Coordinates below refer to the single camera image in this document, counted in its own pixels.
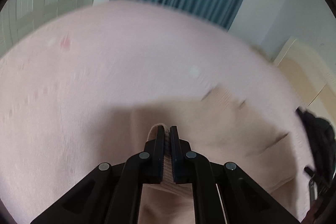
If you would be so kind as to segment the black puffer jacket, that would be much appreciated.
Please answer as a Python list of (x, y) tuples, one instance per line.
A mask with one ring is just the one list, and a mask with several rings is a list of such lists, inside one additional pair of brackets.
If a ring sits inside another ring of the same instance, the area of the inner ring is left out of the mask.
[(335, 132), (331, 123), (313, 113), (296, 109), (309, 141), (317, 173), (330, 184), (335, 173)]

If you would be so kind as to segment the pink knit sweater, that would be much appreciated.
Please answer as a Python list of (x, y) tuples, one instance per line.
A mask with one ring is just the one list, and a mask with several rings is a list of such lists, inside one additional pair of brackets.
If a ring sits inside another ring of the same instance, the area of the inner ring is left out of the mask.
[(299, 186), (292, 134), (222, 87), (202, 99), (138, 106), (130, 123), (137, 147), (154, 139), (158, 126), (177, 126), (192, 149), (219, 164), (235, 162), (298, 219), (309, 207), (307, 191)]

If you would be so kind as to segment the pink bed sheet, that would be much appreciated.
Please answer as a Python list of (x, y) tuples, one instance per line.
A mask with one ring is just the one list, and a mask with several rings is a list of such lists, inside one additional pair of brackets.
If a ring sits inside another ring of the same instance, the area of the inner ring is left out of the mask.
[(216, 87), (292, 134), (309, 204), (303, 168), (313, 159), (281, 72), (213, 24), (131, 1), (67, 14), (1, 58), (1, 200), (16, 223), (31, 222), (101, 162), (143, 149), (132, 110)]

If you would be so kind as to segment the cream wooden headboard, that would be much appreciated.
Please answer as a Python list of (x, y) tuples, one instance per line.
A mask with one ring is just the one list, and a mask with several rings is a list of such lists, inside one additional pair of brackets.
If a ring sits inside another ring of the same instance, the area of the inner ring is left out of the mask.
[(335, 74), (312, 47), (291, 37), (273, 63), (288, 79), (304, 107), (335, 119)]

